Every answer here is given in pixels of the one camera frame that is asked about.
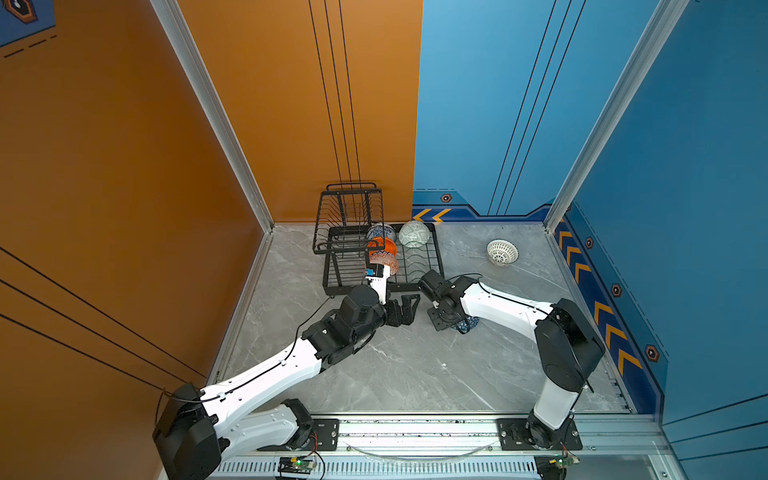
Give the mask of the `red geometric pattern bowl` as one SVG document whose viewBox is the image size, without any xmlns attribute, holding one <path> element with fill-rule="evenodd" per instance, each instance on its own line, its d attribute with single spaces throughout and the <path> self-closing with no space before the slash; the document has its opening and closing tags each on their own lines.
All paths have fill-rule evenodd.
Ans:
<svg viewBox="0 0 768 480">
<path fill-rule="evenodd" d="M 389 275 L 394 276 L 399 270 L 399 261 L 396 256 L 386 250 L 374 251 L 369 255 L 369 261 L 374 265 L 383 265 L 389 268 Z"/>
</svg>

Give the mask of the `orange plastic bowl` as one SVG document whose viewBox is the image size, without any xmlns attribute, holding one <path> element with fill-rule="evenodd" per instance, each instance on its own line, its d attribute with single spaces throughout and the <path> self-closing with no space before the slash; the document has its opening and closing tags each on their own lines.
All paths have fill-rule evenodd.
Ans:
<svg viewBox="0 0 768 480">
<path fill-rule="evenodd" d="M 391 255 L 397 254 L 396 243 L 388 237 L 374 237 L 367 243 L 367 248 L 371 253 L 385 252 Z"/>
</svg>

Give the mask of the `white lattice pattern bowl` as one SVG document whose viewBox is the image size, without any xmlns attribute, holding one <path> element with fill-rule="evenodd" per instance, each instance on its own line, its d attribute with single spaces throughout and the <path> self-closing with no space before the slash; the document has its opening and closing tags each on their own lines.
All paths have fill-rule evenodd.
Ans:
<svg viewBox="0 0 768 480">
<path fill-rule="evenodd" d="M 507 266 L 518 260 L 519 251 L 513 243 L 503 239 L 495 239 L 487 244 L 486 255 L 492 264 Z"/>
</svg>

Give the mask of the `green geometric pattern bowl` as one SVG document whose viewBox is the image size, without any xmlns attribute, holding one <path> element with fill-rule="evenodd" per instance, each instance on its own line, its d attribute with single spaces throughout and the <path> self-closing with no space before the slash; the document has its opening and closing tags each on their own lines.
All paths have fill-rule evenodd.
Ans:
<svg viewBox="0 0 768 480">
<path fill-rule="evenodd" d="M 431 239 L 431 232 L 426 224 L 413 220 L 400 227 L 398 239 L 405 248 L 421 248 Z"/>
</svg>

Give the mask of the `blue floral white bowl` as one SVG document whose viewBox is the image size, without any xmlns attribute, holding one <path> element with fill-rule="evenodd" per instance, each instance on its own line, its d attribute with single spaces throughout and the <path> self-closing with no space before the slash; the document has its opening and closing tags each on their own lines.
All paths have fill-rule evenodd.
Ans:
<svg viewBox="0 0 768 480">
<path fill-rule="evenodd" d="M 366 232 L 366 238 L 373 240 L 375 238 L 386 238 L 393 242 L 397 239 L 397 232 L 393 226 L 387 223 L 375 223 Z"/>
</svg>

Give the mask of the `black wire dish rack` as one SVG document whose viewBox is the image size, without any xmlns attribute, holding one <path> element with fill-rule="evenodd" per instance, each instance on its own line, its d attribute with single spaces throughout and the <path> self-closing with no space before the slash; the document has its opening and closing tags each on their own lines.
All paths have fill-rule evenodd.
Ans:
<svg viewBox="0 0 768 480">
<path fill-rule="evenodd" d="M 384 220 L 381 188 L 374 182 L 331 183 L 321 192 L 316 212 L 312 250 L 324 259 L 322 285 L 330 296 L 347 294 L 364 282 L 370 250 L 367 230 L 375 223 L 387 223 L 397 232 L 395 241 L 399 270 L 388 279 L 394 292 L 415 292 L 418 281 L 429 270 L 442 274 L 444 265 L 434 226 L 426 224 L 431 239 L 421 248 L 405 248 L 398 239 L 405 223 Z"/>
</svg>

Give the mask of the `blue dotted pattern bowl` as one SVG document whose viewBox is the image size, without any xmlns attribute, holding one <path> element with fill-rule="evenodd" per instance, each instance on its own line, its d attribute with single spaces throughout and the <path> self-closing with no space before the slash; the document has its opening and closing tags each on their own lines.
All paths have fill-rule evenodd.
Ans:
<svg viewBox="0 0 768 480">
<path fill-rule="evenodd" d="M 480 322 L 480 319 L 478 317 L 466 317 L 463 320 L 460 320 L 456 324 L 452 326 L 452 329 L 459 332 L 462 335 L 465 335 L 469 333 L 471 330 L 475 329 Z"/>
</svg>

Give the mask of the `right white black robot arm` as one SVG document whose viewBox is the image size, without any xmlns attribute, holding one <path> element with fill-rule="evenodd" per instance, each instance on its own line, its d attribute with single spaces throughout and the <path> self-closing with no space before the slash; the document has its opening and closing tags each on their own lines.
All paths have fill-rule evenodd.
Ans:
<svg viewBox="0 0 768 480">
<path fill-rule="evenodd" d="M 536 344 L 546 380 L 523 438 L 537 449 L 563 446 L 574 430 L 573 408 L 606 352 L 579 306 L 565 298 L 555 303 L 525 299 L 467 275 L 451 280 L 434 270 L 424 274 L 418 286 L 433 303 L 428 315 L 438 331 L 478 318 Z"/>
</svg>

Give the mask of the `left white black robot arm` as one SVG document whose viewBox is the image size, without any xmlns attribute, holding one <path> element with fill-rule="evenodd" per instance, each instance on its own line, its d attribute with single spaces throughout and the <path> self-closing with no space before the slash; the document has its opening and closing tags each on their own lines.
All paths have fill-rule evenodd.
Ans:
<svg viewBox="0 0 768 480">
<path fill-rule="evenodd" d="M 202 389 L 191 383 L 169 393 L 152 434 L 170 479 L 205 479 L 232 456 L 264 447 L 300 449 L 314 420 L 297 399 L 258 413 L 285 390 L 355 355 L 383 327 L 412 324 L 420 295 L 381 301 L 359 285 L 319 320 L 308 319 L 282 351 L 249 370 Z"/>
</svg>

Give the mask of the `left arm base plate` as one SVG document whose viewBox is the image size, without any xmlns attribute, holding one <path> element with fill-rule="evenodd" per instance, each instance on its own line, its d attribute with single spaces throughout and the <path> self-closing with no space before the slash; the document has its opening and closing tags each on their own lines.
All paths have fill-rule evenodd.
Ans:
<svg viewBox="0 0 768 480">
<path fill-rule="evenodd" d="M 336 451 L 340 421 L 337 418 L 314 419 L 311 427 L 300 427 L 287 442 L 289 450 L 320 452 Z"/>
</svg>

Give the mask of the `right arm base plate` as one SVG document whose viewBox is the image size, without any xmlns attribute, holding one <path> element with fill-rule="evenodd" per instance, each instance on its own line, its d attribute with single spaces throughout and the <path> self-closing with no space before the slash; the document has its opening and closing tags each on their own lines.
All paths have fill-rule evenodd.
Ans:
<svg viewBox="0 0 768 480">
<path fill-rule="evenodd" d="M 583 449 L 580 433 L 573 417 L 568 417 L 559 429 L 553 430 L 536 418 L 500 418 L 497 435 L 503 451 Z"/>
</svg>

